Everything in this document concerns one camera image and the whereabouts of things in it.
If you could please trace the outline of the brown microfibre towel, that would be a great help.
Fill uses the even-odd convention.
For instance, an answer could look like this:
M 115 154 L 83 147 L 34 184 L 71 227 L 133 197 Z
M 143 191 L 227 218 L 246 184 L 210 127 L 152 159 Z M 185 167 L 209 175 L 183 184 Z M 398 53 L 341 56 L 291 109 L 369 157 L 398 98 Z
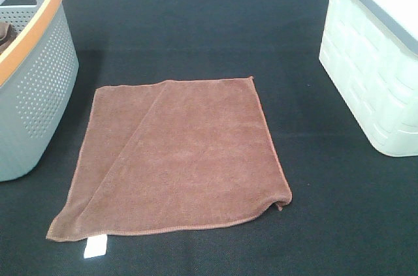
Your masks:
M 291 200 L 252 77 L 104 86 L 46 238 L 225 228 Z

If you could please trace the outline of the grey perforated basket orange rim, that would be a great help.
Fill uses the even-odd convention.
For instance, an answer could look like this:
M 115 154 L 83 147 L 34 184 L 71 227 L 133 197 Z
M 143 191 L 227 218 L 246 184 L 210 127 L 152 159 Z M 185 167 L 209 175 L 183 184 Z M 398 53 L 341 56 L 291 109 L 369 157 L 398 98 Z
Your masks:
M 16 37 L 1 54 L 1 181 L 39 162 L 63 116 L 78 59 L 63 0 L 13 0 L 1 22 Z

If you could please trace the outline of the cream white storage basket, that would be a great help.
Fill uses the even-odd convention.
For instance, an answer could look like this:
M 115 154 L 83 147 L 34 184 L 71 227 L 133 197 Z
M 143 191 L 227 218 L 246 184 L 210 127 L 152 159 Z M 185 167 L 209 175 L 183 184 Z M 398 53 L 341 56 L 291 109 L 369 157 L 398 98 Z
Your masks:
M 417 0 L 329 0 L 319 60 L 377 151 L 417 154 Z

